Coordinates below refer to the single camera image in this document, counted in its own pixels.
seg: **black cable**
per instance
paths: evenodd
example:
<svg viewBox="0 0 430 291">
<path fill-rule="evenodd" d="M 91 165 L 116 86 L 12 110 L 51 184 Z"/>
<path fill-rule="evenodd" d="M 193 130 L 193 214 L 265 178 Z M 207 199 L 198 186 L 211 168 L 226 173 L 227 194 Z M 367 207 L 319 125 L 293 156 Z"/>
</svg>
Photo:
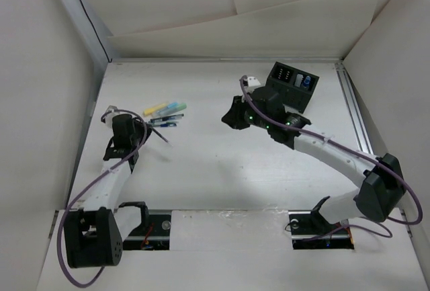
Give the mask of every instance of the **black cable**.
<svg viewBox="0 0 430 291">
<path fill-rule="evenodd" d="M 108 63 L 111 63 L 111 62 L 112 62 L 112 59 L 109 59 L 108 53 L 106 52 L 106 49 L 105 49 L 105 46 L 104 46 L 104 45 L 103 45 L 103 43 L 101 42 L 100 37 L 99 37 L 99 34 L 97 33 L 97 30 L 95 29 L 95 26 L 94 26 L 93 22 L 91 21 L 91 18 L 89 17 L 88 12 L 87 12 L 87 10 L 86 10 L 86 8 L 85 8 L 85 6 L 84 6 L 84 4 L 83 4 L 82 0 L 79 0 L 79 2 L 81 3 L 82 9 L 83 9 L 83 11 L 85 12 L 85 15 L 87 16 L 89 23 L 90 23 L 90 24 L 91 24 L 91 26 L 93 27 L 93 30 L 94 30 L 94 32 L 95 32 L 95 35 L 97 36 L 97 39 L 99 40 L 100 46 L 103 48 L 103 51 L 105 52 L 105 55 L 106 55 L 106 58 L 107 58 L 107 62 L 108 62 Z"/>
</svg>

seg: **yellow highlighter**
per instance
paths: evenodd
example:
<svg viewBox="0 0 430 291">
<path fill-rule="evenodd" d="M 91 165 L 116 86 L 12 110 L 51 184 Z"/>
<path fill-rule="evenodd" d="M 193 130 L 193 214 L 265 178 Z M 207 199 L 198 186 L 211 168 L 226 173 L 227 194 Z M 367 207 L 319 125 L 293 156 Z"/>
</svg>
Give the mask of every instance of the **yellow highlighter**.
<svg viewBox="0 0 430 291">
<path fill-rule="evenodd" d="M 162 110 L 163 108 L 166 108 L 169 105 L 169 102 L 166 101 L 162 104 L 153 106 L 151 108 L 147 108 L 145 111 L 143 111 L 143 116 L 148 116 L 152 113 L 155 113 L 156 111 Z"/>
</svg>

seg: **screw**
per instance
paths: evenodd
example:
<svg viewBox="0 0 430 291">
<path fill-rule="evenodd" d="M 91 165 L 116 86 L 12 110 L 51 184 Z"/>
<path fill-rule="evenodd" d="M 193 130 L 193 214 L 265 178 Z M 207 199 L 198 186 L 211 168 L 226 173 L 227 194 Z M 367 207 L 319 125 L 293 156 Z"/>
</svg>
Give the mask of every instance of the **screw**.
<svg viewBox="0 0 430 291">
<path fill-rule="evenodd" d="M 164 222 L 161 223 L 161 228 L 164 229 L 165 231 L 170 229 L 170 222 L 168 220 L 165 220 Z"/>
<path fill-rule="evenodd" d="M 297 229 L 298 228 L 298 219 L 291 219 L 290 221 L 290 226 L 292 229 Z"/>
</svg>

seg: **white table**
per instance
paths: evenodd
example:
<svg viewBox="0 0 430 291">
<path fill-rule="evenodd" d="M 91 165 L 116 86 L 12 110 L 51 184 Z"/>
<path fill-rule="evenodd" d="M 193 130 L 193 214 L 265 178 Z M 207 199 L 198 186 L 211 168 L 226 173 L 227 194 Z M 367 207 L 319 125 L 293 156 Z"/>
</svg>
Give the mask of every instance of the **white table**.
<svg viewBox="0 0 430 291">
<path fill-rule="evenodd" d="M 239 78 L 253 75 L 264 81 L 273 63 L 109 65 L 71 196 L 100 172 L 112 133 L 99 117 L 109 105 L 141 112 L 178 100 L 188 105 L 185 118 L 177 128 L 161 129 L 173 147 L 150 138 L 120 201 L 143 200 L 150 209 L 180 211 L 173 213 L 172 250 L 125 252 L 121 264 L 108 268 L 91 290 L 427 289 L 400 225 L 388 223 L 394 233 L 389 241 L 353 230 L 355 251 L 292 249 L 283 231 L 285 209 L 309 209 L 354 185 L 319 161 L 272 141 L 262 129 L 235 131 L 220 121 L 240 93 Z M 304 115 L 339 142 L 357 146 L 334 64 L 288 64 L 320 76 Z M 243 217 L 240 210 L 251 211 Z M 398 211 L 393 215 L 400 216 Z M 94 272 L 73 270 L 82 282 Z M 60 272 L 51 242 L 38 289 L 60 288 L 74 290 Z"/>
</svg>

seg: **black box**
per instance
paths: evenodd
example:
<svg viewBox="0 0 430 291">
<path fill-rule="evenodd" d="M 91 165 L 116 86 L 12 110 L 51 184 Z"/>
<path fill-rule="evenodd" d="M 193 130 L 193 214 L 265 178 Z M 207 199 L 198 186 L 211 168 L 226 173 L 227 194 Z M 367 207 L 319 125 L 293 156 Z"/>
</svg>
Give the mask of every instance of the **black box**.
<svg viewBox="0 0 430 291">
<path fill-rule="evenodd" d="M 300 87 L 294 85 L 298 75 L 303 75 Z M 310 77 L 308 87 L 303 85 L 306 76 Z M 315 91 L 319 78 L 306 71 L 276 62 L 267 78 L 266 86 L 276 90 L 281 95 L 285 105 L 303 113 Z"/>
</svg>

